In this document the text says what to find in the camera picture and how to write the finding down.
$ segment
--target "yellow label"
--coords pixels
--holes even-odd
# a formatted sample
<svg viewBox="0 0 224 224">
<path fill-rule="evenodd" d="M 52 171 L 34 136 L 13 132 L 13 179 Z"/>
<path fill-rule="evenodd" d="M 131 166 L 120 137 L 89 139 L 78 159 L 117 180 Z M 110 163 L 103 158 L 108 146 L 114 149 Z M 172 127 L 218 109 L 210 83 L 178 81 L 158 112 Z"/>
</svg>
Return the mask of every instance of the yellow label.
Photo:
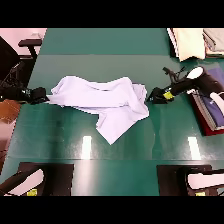
<svg viewBox="0 0 224 224">
<path fill-rule="evenodd" d="M 196 196 L 205 196 L 205 192 L 197 192 L 195 194 L 196 194 Z"/>
<path fill-rule="evenodd" d="M 37 196 L 37 189 L 32 189 L 28 191 L 27 196 Z"/>
<path fill-rule="evenodd" d="M 163 96 L 166 98 L 166 99 L 171 99 L 171 98 L 173 98 L 173 95 L 172 95 L 172 93 L 171 92 L 166 92 L 166 93 L 164 93 L 163 94 Z"/>
</svg>

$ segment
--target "black chair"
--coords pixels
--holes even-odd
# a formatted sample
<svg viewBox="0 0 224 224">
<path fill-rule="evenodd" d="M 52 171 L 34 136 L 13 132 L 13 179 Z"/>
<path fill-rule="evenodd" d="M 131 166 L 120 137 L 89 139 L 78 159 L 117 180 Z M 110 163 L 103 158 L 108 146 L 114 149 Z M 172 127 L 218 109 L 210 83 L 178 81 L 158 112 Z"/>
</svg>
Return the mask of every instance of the black chair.
<svg viewBox="0 0 224 224">
<path fill-rule="evenodd" d="M 21 40 L 18 45 L 20 47 L 28 47 L 31 55 L 18 55 L 17 52 L 0 36 L 0 86 L 3 83 L 8 83 L 9 85 L 20 84 L 23 87 L 27 87 L 29 83 L 37 59 L 34 47 L 41 46 L 42 40 Z"/>
</svg>

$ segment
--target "chair armrest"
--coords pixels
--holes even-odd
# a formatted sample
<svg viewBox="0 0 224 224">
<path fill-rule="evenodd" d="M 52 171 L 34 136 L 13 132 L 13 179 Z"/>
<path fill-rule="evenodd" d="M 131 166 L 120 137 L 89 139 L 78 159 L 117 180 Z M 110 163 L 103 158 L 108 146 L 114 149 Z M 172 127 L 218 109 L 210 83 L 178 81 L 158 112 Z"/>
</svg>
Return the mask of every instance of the chair armrest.
<svg viewBox="0 0 224 224">
<path fill-rule="evenodd" d="M 42 40 L 41 39 L 25 39 L 19 42 L 19 47 L 35 47 L 41 46 Z"/>
</svg>

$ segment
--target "table surface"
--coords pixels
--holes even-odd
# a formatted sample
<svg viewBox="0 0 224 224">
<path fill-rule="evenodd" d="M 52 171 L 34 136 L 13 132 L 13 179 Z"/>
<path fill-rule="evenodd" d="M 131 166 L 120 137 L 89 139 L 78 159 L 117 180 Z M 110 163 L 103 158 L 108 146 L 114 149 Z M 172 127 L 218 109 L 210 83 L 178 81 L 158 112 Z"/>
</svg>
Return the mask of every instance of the table surface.
<svg viewBox="0 0 224 224">
<path fill-rule="evenodd" d="M 42 86 L 50 93 L 67 75 L 96 82 L 127 76 L 145 84 L 149 95 L 170 83 L 163 67 L 224 68 L 222 59 L 180 63 L 170 58 L 167 38 L 165 28 L 48 29 L 29 87 Z M 72 195 L 158 195 L 157 164 L 223 168 L 224 135 L 202 136 L 186 95 L 168 105 L 147 106 L 150 116 L 109 145 L 96 130 L 97 115 L 57 105 L 23 105 L 0 182 L 22 161 L 63 162 L 75 164 Z M 90 160 L 81 159 L 84 136 L 92 137 Z M 197 139 L 201 161 L 193 161 L 189 137 Z"/>
</svg>

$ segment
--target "purple cloth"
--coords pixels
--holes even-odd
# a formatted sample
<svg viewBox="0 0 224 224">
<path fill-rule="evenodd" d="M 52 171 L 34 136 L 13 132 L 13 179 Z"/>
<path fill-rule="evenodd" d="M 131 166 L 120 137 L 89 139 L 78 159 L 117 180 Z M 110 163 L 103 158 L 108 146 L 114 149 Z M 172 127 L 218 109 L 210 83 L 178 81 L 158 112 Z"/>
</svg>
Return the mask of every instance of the purple cloth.
<svg viewBox="0 0 224 224">
<path fill-rule="evenodd" d="M 208 70 L 208 73 L 224 86 L 224 72 L 222 71 L 221 68 L 210 69 Z M 210 104 L 212 99 L 209 99 L 207 97 L 201 97 L 201 98 L 205 106 L 207 107 L 211 117 L 213 118 L 216 126 L 217 127 L 224 126 L 224 117 L 217 104 L 215 102 L 213 102 L 213 104 Z"/>
</svg>

